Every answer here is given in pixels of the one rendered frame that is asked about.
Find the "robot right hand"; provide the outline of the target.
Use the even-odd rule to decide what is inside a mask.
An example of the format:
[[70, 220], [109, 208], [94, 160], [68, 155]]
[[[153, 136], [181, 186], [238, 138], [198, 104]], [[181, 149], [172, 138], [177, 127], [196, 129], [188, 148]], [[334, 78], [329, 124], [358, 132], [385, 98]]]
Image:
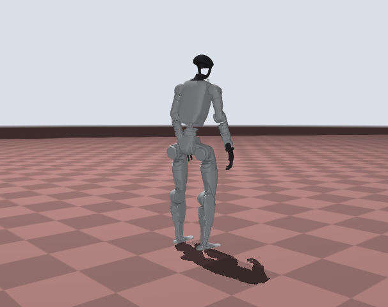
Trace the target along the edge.
[[232, 163], [233, 163], [232, 161], [234, 160], [234, 154], [233, 154], [234, 147], [231, 148], [230, 143], [226, 143], [225, 147], [226, 147], [225, 151], [228, 152], [228, 154], [229, 154], [229, 161], [230, 161], [230, 164], [228, 166], [226, 166], [226, 167], [228, 167], [228, 168], [226, 168], [226, 170], [229, 170], [232, 168]]

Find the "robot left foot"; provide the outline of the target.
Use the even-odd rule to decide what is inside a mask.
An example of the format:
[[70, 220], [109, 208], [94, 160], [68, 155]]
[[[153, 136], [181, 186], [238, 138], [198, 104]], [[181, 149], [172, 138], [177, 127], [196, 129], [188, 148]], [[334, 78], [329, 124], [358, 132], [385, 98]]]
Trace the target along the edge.
[[[182, 237], [182, 236], [181, 236]], [[192, 235], [190, 236], [183, 236], [183, 239], [182, 240], [179, 240], [179, 238], [175, 239], [172, 243], [174, 244], [178, 244], [178, 243], [181, 243], [181, 242], [185, 242], [187, 240], [191, 240], [193, 239], [194, 237]], [[181, 239], [181, 238], [180, 238]]]

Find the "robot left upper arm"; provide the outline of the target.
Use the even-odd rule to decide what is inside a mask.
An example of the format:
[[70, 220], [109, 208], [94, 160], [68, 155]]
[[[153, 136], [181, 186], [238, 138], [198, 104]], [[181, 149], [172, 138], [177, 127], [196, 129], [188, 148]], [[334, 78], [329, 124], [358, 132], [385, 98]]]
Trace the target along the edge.
[[178, 107], [179, 107], [179, 99], [180, 99], [182, 85], [183, 84], [178, 84], [174, 89], [175, 95], [172, 103], [172, 108], [170, 111], [170, 116], [176, 121], [179, 120]]

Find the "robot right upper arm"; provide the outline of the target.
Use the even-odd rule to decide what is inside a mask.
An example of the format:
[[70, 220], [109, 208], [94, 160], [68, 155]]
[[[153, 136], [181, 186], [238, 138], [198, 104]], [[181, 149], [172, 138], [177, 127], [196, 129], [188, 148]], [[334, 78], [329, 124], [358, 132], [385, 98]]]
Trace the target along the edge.
[[223, 119], [223, 101], [222, 89], [215, 84], [207, 84], [207, 92], [211, 95], [215, 114], [213, 115], [216, 123], [224, 122]]

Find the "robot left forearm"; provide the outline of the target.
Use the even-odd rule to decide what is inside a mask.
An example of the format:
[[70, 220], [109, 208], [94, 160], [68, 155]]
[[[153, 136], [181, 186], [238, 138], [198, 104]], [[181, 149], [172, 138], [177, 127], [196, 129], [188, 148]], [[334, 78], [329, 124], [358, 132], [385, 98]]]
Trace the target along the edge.
[[179, 120], [176, 121], [172, 118], [172, 125], [174, 126], [175, 135], [177, 136], [177, 139], [178, 139], [178, 136], [183, 135], [181, 122], [179, 122]]

